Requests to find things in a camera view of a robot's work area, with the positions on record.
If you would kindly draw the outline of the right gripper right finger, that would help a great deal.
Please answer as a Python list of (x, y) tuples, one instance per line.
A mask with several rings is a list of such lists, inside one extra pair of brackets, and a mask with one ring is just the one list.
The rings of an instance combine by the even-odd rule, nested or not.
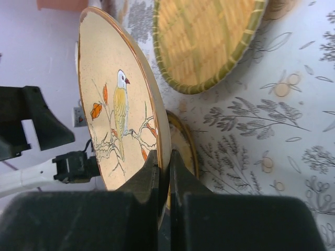
[(172, 250), (325, 250), (299, 199), (222, 195), (204, 186), (172, 151)]

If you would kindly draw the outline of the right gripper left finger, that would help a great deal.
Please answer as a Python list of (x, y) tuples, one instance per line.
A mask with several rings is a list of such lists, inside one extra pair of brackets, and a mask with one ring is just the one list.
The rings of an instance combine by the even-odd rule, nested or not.
[(157, 250), (157, 153), (116, 191), (26, 192), (1, 216), (1, 250)]

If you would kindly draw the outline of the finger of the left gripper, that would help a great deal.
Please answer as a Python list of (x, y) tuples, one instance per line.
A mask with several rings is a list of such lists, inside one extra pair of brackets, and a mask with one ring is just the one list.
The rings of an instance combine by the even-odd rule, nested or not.
[(1, 87), (1, 160), (21, 156), (31, 149), (22, 121), (31, 120), (40, 150), (75, 141), (74, 133), (47, 106), (37, 86)]

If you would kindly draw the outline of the beige bird plate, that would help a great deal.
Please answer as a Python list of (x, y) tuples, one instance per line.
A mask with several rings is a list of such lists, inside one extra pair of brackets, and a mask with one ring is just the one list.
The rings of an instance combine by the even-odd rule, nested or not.
[(103, 10), (88, 7), (80, 15), (77, 57), (82, 106), (105, 187), (121, 187), (150, 152), (166, 170), (168, 118), (151, 67), (131, 35)]

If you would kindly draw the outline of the woven bamboo tray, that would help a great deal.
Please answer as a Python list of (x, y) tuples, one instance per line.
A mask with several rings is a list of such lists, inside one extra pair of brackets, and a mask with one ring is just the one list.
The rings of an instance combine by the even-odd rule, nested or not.
[(225, 78), (249, 47), (267, 1), (155, 1), (153, 46), (162, 77), (198, 94)]

